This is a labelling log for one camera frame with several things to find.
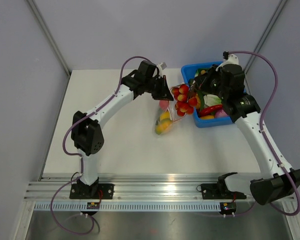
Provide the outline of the yellow toy lemon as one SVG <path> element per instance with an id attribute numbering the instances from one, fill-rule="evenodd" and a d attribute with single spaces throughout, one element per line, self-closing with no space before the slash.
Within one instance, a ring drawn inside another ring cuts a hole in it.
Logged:
<path id="1" fill-rule="evenodd" d="M 170 120 L 170 113 L 169 111 L 165 111 L 163 112 L 160 117 L 159 117 L 159 121 L 162 122 L 164 120 Z"/>

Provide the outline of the red toy apple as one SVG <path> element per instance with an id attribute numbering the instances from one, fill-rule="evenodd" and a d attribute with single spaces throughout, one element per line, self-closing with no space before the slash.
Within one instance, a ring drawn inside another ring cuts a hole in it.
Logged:
<path id="1" fill-rule="evenodd" d="M 166 111 L 166 109 L 169 107 L 169 101 L 168 101 L 168 100 L 160 100 L 160 101 L 159 101 L 159 107 L 160 107 L 163 111 Z"/>

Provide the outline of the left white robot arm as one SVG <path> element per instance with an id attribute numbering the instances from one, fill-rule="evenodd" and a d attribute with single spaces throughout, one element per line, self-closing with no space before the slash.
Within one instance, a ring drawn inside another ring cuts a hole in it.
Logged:
<path id="1" fill-rule="evenodd" d="M 102 129 L 121 108 L 144 93 L 151 94 L 157 101 L 173 101 L 166 76 L 164 62 L 154 64 L 143 59 L 139 67 L 128 75 L 119 76 L 116 90 L 104 101 L 87 112 L 77 111 L 73 115 L 71 139 L 80 157 L 80 173 L 71 187 L 74 199 L 93 199 L 99 191 L 99 176 L 95 162 L 97 154 L 104 145 Z"/>

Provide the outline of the clear zip top bag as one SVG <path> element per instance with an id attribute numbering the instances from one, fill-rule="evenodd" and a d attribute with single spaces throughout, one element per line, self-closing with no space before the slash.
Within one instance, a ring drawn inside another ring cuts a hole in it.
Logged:
<path id="1" fill-rule="evenodd" d="M 177 92 L 176 88 L 179 88 L 182 84 L 172 86 L 170 88 L 170 93 L 174 97 L 173 101 L 168 100 L 160 100 L 159 107 L 156 114 L 156 120 L 154 123 L 154 132 L 158 136 L 162 136 L 167 134 L 174 127 L 176 123 L 178 123 L 184 115 L 178 115 L 178 107 L 177 107 L 177 97 L 179 92 Z"/>

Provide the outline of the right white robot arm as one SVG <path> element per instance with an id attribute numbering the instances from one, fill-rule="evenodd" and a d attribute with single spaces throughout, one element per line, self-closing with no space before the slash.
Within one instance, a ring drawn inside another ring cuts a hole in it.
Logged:
<path id="1" fill-rule="evenodd" d="M 238 64 L 213 64 L 206 73 L 196 76 L 194 82 L 205 94 L 221 99 L 224 111 L 239 128 L 260 169 L 260 178 L 231 172 L 219 177 L 217 193 L 229 198 L 234 192 L 252 195 L 260 205 L 297 192 L 300 186 L 300 169 L 293 169 L 281 154 L 261 119 L 261 109 L 255 98 L 245 92 L 245 73 Z"/>

